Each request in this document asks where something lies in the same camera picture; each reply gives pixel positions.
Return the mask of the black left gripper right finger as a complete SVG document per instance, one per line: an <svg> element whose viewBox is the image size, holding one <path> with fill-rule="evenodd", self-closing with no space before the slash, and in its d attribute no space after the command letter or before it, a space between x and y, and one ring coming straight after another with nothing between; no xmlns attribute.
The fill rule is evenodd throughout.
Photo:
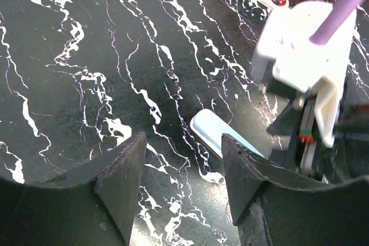
<svg viewBox="0 0 369 246"><path fill-rule="evenodd" d="M222 154L242 245L367 245L368 177L341 184L291 172L228 134Z"/></svg>

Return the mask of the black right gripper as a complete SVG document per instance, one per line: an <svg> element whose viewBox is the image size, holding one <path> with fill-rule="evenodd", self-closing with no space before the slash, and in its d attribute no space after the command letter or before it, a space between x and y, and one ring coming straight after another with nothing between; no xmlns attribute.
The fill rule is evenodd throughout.
<svg viewBox="0 0 369 246"><path fill-rule="evenodd" d="M314 115L316 96L297 95L267 132L287 136L285 150L273 149L270 159L304 177L340 183L368 174L368 104L354 103L345 94L333 126L334 144L323 144Z"/></svg>

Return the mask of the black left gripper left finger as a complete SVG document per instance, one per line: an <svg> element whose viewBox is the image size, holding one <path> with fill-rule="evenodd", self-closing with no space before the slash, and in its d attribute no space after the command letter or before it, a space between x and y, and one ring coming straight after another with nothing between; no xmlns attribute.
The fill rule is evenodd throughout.
<svg viewBox="0 0 369 246"><path fill-rule="evenodd" d="M141 132L45 182L1 179L2 245L129 245L146 156Z"/></svg>

